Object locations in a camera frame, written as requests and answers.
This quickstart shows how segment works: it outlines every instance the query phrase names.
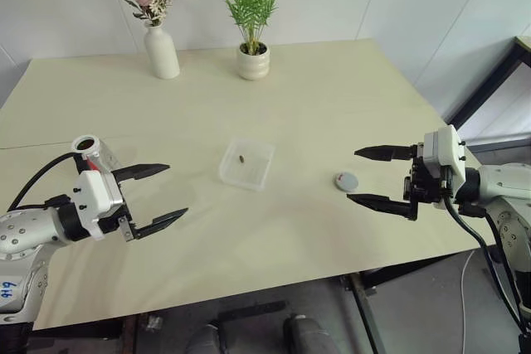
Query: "robotic arm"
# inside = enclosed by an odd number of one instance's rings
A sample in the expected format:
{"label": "robotic arm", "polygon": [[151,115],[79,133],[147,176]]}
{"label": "robotic arm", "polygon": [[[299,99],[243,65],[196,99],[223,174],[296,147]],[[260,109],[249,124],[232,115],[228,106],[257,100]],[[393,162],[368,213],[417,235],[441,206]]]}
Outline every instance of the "robotic arm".
{"label": "robotic arm", "polygon": [[[520,352],[531,353],[531,166],[510,163],[503,166],[465,167],[465,142],[453,126],[424,136],[424,143],[411,147],[383,145],[355,152],[379,161],[412,159],[410,175],[404,180],[403,199],[348,194],[347,197],[375,211],[417,219],[419,202],[446,208],[455,221],[474,236],[484,252],[500,295],[521,331]],[[514,313],[492,266],[486,243],[459,214],[484,217],[489,222],[508,276],[518,314]]]}
{"label": "robotic arm", "polygon": [[[22,190],[7,214],[0,216],[0,347],[1,353],[26,352],[48,285],[53,253],[72,242],[120,229],[126,241],[163,230],[188,209],[173,211],[137,229],[120,190],[120,182],[153,176],[169,168],[163,164],[121,167],[95,136],[81,136],[72,153],[46,165]],[[72,198],[56,196],[43,205],[18,203],[44,172],[63,159],[74,158],[79,172]]]}

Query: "table leg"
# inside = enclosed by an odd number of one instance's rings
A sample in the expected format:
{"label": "table leg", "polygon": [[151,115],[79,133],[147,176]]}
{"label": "table leg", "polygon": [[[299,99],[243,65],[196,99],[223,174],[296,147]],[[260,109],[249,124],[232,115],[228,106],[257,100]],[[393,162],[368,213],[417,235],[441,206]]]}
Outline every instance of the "table leg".
{"label": "table leg", "polygon": [[122,331],[122,348],[120,354],[135,354],[138,327],[138,315],[128,315],[125,317],[124,328]]}
{"label": "table leg", "polygon": [[371,344],[374,354],[385,354],[386,350],[378,332],[378,326],[374,321],[373,311],[371,305],[368,302],[367,295],[365,294],[365,288],[359,274],[350,274],[348,276],[350,283],[352,284],[352,292],[358,305],[359,314],[362,317],[365,331],[367,332],[368,340]]}

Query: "gray floor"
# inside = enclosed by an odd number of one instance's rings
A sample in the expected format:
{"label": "gray floor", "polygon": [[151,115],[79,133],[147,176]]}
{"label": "gray floor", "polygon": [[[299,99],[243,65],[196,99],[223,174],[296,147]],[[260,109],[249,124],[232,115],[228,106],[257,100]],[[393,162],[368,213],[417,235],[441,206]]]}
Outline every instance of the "gray floor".
{"label": "gray floor", "polygon": [[[460,353],[462,338],[460,272],[467,253],[458,254],[378,287],[369,298],[387,352],[392,354]],[[287,309],[228,322],[231,354],[283,353],[282,322],[290,313],[319,320],[342,354],[371,353],[352,294],[337,279],[323,279],[157,312],[159,332],[141,332],[138,354],[182,353],[192,333],[219,312],[256,303],[285,300]],[[480,252],[465,273],[466,353],[518,352],[518,330],[511,323],[489,277]],[[118,352],[116,342],[57,342],[36,354]]]}

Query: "white vase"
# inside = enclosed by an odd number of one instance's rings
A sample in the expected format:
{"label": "white vase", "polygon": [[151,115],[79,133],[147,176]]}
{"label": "white vase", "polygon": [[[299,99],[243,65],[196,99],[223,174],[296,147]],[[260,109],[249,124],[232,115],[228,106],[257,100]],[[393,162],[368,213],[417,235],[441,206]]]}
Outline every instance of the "white vase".
{"label": "white vase", "polygon": [[172,79],[179,75],[181,70],[172,37],[160,25],[153,27],[146,22],[146,28],[144,44],[154,75],[160,79]]}
{"label": "white vase", "polygon": [[258,80],[269,73],[270,51],[265,46],[265,52],[256,56],[249,56],[241,51],[241,45],[236,49],[236,68],[238,75],[248,80]]}

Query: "light wooden tabletop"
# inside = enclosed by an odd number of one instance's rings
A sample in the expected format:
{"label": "light wooden tabletop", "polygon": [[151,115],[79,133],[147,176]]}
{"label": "light wooden tabletop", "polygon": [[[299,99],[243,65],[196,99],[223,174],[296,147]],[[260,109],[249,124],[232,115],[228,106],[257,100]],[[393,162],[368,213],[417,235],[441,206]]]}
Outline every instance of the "light wooden tabletop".
{"label": "light wooden tabletop", "polygon": [[528,51],[531,51],[531,36],[517,36],[516,40],[528,49]]}
{"label": "light wooden tabletop", "polygon": [[[0,206],[82,133],[105,139],[124,165],[165,162],[166,172],[124,184],[144,225],[190,211],[144,240],[115,232],[58,250],[36,328],[140,313],[282,284],[383,267],[475,247],[444,212],[419,220],[349,201],[358,192],[402,198],[409,162],[374,162],[353,150],[410,145],[444,123],[370,40],[276,46],[271,73],[248,82],[233,50],[180,52],[182,74],[157,80],[142,56],[33,61],[0,112]],[[223,184],[217,167],[232,137],[276,146],[263,192]],[[468,166],[478,163],[468,154]],[[61,164],[27,203],[68,193]],[[488,227],[469,222],[488,240]]]}

